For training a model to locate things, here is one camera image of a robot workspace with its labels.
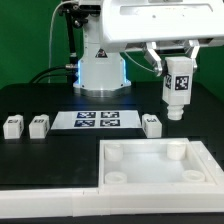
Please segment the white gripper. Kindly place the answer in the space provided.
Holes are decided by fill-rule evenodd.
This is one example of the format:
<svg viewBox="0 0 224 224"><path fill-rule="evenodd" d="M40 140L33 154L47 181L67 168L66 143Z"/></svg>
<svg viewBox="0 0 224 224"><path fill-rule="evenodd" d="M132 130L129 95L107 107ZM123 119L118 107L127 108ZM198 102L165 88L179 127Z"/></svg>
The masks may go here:
<svg viewBox="0 0 224 224"><path fill-rule="evenodd" d="M156 43L168 46L172 41L186 41L184 51L196 71L200 44L224 44L224 0L104 0L101 4L100 45L105 51L122 52L128 44L146 43L144 57L161 76Z"/></svg>

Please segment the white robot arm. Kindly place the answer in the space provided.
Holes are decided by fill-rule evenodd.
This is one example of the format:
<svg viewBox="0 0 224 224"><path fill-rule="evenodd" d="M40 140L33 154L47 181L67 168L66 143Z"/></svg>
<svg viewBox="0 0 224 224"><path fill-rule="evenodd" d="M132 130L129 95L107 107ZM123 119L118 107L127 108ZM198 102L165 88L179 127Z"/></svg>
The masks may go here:
<svg viewBox="0 0 224 224"><path fill-rule="evenodd" d="M224 45L224 0L74 0L85 19L77 91L112 96L130 86L123 53L142 51L160 76L163 50L191 63L202 47Z"/></svg>

